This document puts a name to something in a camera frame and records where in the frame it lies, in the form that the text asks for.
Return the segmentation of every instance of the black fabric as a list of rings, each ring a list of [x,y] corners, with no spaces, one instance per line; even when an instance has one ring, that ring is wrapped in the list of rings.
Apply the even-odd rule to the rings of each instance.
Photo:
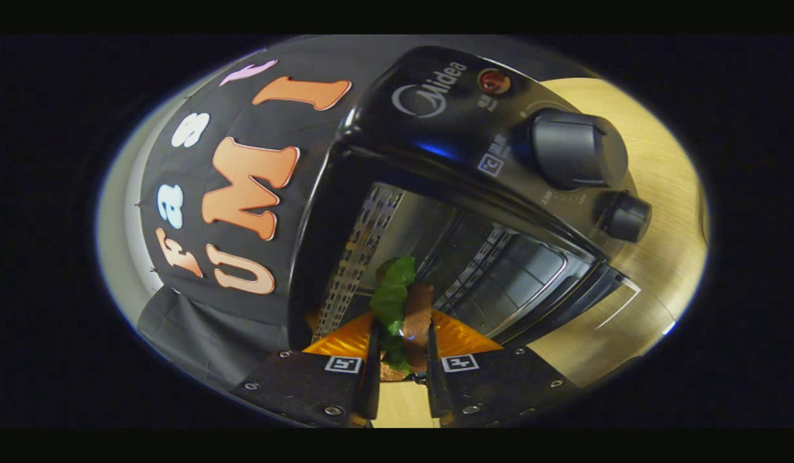
[[[165,287],[141,315],[138,330],[142,336],[178,366],[221,388],[242,380],[267,352],[308,345],[311,331],[302,315],[314,307],[292,307],[289,298],[292,257],[306,201],[335,130],[351,105],[400,55],[427,44],[461,48],[495,59],[538,80],[590,75],[571,64],[546,64],[545,59],[552,58],[549,53],[515,39],[471,35],[312,36],[273,45],[235,62],[189,97],[165,124],[148,158],[141,191],[142,232]],[[521,46],[530,53],[520,53]],[[233,71],[272,59],[277,59],[277,64],[266,71],[219,86]],[[349,80],[353,86],[327,111],[282,100],[253,105],[256,93],[281,76],[315,82]],[[191,147],[171,146],[174,130],[192,113],[211,115],[200,140]],[[204,194],[230,185],[212,166],[215,149],[226,137],[264,149],[300,149],[300,160],[289,184],[280,190],[271,188],[280,203],[265,209],[277,216],[276,232],[270,241],[230,223],[203,222]],[[270,187],[265,181],[259,182]],[[183,189],[180,229],[174,229],[159,214],[156,194],[161,185],[180,185]],[[194,255],[203,278],[167,263],[156,239],[157,228],[177,241],[183,252]],[[206,254],[209,243],[270,270],[275,280],[273,292],[258,295],[220,287]],[[238,278],[253,279],[240,269],[221,269]]]
[[[285,339],[280,325],[220,311],[168,287],[148,302],[137,328],[168,360],[223,390],[242,381]]]

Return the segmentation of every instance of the wooden surface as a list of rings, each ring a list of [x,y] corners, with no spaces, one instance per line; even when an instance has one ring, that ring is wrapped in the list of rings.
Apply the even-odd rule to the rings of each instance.
[[[697,173],[673,135],[645,108],[607,82],[588,78],[541,82],[577,109],[608,118],[629,149],[638,195],[652,203],[652,225],[639,244],[626,245],[612,261],[641,288],[621,288],[530,348],[579,386],[652,348],[662,331],[685,311],[706,261],[703,198]],[[424,386],[382,385],[376,428],[439,427]]]

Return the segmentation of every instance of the label sticker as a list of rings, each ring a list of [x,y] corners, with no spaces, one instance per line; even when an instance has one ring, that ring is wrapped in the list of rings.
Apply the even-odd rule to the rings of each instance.
[[[199,141],[200,136],[203,134],[208,121],[211,120],[211,114],[191,113],[187,115],[180,125],[174,130],[174,135],[171,137],[171,146],[178,149],[178,147],[193,147]]]
[[[455,355],[454,357],[444,357],[443,371],[446,373],[465,372],[468,370],[477,370],[477,361],[474,360],[474,355]]]
[[[357,373],[360,371],[362,359],[357,357],[332,357],[326,363],[326,372]]]
[[[168,220],[173,228],[183,226],[183,189],[179,185],[162,185],[156,191],[156,208],[160,211],[162,220]]]
[[[246,67],[240,69],[239,71],[234,71],[234,73],[228,74],[226,78],[224,78],[223,81],[220,82],[220,85],[218,85],[218,87],[223,87],[223,85],[226,85],[226,83],[229,83],[231,81],[239,81],[241,79],[247,79],[248,77],[256,76],[257,74],[262,73],[262,71],[265,71],[274,64],[277,64],[276,59],[272,59],[271,61],[266,62],[266,64],[257,67],[255,67],[255,65],[253,64],[249,64]]]
[[[482,170],[489,176],[496,177],[497,174],[500,173],[500,170],[503,169],[503,164],[503,161],[487,153],[483,156],[483,160],[480,161],[480,165],[477,166],[477,169]]]

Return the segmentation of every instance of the lettuce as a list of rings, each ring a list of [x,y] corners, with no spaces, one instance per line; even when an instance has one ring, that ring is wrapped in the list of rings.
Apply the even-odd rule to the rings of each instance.
[[[414,257],[389,260],[377,269],[380,286],[374,291],[368,306],[380,323],[380,348],[385,350],[383,361],[391,368],[411,372],[403,348],[403,319],[405,302],[409,298],[409,285],[416,278]]]

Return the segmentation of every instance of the black knob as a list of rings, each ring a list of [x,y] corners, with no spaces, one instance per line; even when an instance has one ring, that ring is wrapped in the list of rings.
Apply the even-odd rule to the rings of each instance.
[[[629,156],[605,118],[544,109],[533,120],[531,143],[540,171],[556,188],[612,188],[626,176]]]
[[[646,234],[650,222],[652,205],[631,194],[621,193],[609,215],[606,233],[612,238],[636,243]]]

